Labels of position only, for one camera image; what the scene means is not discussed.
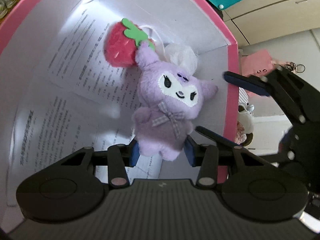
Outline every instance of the gingham bow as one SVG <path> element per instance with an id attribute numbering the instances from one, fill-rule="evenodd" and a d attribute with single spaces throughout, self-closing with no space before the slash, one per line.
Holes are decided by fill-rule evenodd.
<path id="1" fill-rule="evenodd" d="M 161 125 L 163 123 L 170 121 L 172 128 L 173 128 L 174 135 L 178 139 L 179 135 L 180 135 L 180 129 L 179 129 L 179 125 L 178 125 L 177 120 L 184 119 L 184 112 L 178 112 L 178 113 L 173 114 L 173 113 L 169 112 L 167 105 L 164 102 L 161 102 L 160 104 L 158 104 L 158 107 L 159 107 L 160 111 L 162 113 L 164 113 L 164 115 L 157 118 L 157 119 L 154 119 L 152 121 L 152 127 L 155 127 L 155 126 L 158 126 L 158 125 Z"/>

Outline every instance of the purple stuffed animal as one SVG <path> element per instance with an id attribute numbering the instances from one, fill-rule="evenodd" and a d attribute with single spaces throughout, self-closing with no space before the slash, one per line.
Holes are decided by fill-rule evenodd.
<path id="1" fill-rule="evenodd" d="M 199 80 L 160 61 L 147 42 L 137 50 L 136 63 L 142 71 L 138 84 L 142 107 L 132 120 L 139 152 L 143 156 L 159 153 L 164 160 L 173 161 L 193 131 L 190 120 L 198 116 L 203 102 L 212 98 L 218 87 L 211 80 Z"/>

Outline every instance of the plush toy eye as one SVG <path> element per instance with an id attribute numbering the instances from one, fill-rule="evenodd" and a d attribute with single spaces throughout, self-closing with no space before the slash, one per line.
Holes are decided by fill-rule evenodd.
<path id="1" fill-rule="evenodd" d="M 164 86 L 165 86 L 166 88 L 171 87 L 171 81 L 170 81 L 170 79 L 169 79 L 167 76 L 165 76 L 165 75 L 163 75 L 163 76 L 164 76 Z"/>
<path id="2" fill-rule="evenodd" d="M 195 98 L 196 94 L 197 94 L 196 92 L 192 92 L 192 93 L 190 94 L 190 100 L 191 100 L 191 101 Z"/>

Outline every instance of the plush toy leg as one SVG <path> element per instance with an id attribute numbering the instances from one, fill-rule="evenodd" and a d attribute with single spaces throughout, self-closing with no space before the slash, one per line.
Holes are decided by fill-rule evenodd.
<path id="1" fill-rule="evenodd" d="M 159 153 L 160 146 L 148 140 L 139 140 L 139 153 L 142 156 L 153 156 Z"/>
<path id="2" fill-rule="evenodd" d="M 174 161 L 181 151 L 174 150 L 169 147 L 162 147 L 160 155 L 165 161 Z"/>

